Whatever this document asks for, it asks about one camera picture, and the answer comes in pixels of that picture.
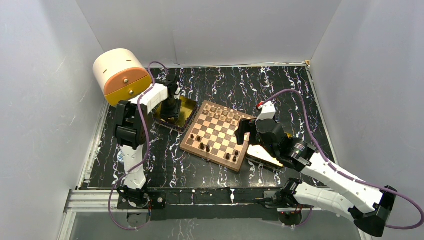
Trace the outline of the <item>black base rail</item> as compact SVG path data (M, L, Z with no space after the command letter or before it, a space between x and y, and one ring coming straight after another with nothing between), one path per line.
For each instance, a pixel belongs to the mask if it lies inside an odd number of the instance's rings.
M259 219L299 224L311 209L281 195L278 187L148 188L140 194L119 190L119 210L150 211L153 221Z

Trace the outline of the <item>round cream drawer cabinet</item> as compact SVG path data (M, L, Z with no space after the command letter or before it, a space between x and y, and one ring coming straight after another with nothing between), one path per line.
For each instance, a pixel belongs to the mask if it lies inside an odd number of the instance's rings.
M129 101L147 90L152 78L128 49L116 48L101 54L92 67L103 95L112 107Z

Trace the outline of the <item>gold tin box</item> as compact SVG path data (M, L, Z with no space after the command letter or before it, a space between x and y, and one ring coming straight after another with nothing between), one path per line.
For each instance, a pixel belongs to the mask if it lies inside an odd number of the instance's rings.
M161 103L157 110L155 110L153 113L153 120L157 124L166 128L175 130L179 133L184 133L187 128L189 128L192 120L196 117L199 104L197 101L191 100L184 96L180 96L179 99L181 100L181 107L178 119L161 119Z

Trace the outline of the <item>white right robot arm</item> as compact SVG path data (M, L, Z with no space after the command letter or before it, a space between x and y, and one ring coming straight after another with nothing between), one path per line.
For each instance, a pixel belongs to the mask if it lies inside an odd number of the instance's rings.
M394 188L384 191L360 184L355 176L342 176L341 168L326 161L316 147L289 137L274 119L241 119L235 131L237 143L244 142L245 134L249 134L250 145L260 145L283 166L308 175L331 189L317 188L290 178L279 193L265 196L263 203L318 207L352 221L368 235L383 236L396 199Z

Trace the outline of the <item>wooden chess board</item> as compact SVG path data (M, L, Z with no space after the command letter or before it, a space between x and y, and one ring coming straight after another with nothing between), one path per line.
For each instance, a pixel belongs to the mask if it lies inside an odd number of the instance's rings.
M249 134L245 135L244 143L238 145L235 131L240 119L253 118L246 113L205 100L181 141L180 149L238 173L249 147ZM201 137L201 141L197 141L197 136ZM204 143L204 149L200 149L200 143ZM210 145L210 152L206 152L207 145ZM233 162L235 151L239 151L239 155L236 156L237 161ZM229 160L225 159L226 153L231 155Z

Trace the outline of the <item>gold tin lid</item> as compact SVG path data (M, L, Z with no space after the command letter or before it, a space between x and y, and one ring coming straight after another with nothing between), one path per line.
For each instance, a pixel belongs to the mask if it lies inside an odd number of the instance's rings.
M276 168L283 168L284 165L280 163L276 158L272 157L262 146L260 145L249 145L247 149L247 155L254 161L268 164Z

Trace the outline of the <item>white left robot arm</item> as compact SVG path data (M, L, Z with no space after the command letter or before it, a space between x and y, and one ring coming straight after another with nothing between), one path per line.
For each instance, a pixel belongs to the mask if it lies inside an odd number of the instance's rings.
M159 119L175 124L180 118L181 83L176 75L150 84L137 97L120 101L116 106L113 135L123 153L125 176L123 185L134 190L130 202L137 208L149 203L149 194L143 191L147 182L143 164L150 154L147 118L151 111L160 107Z

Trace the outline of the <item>small white blue bottle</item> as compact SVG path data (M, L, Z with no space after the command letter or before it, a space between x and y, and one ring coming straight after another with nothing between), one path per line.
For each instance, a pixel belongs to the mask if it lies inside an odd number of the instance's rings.
M119 163L124 164L125 154L123 152L119 151L116 155L116 159Z

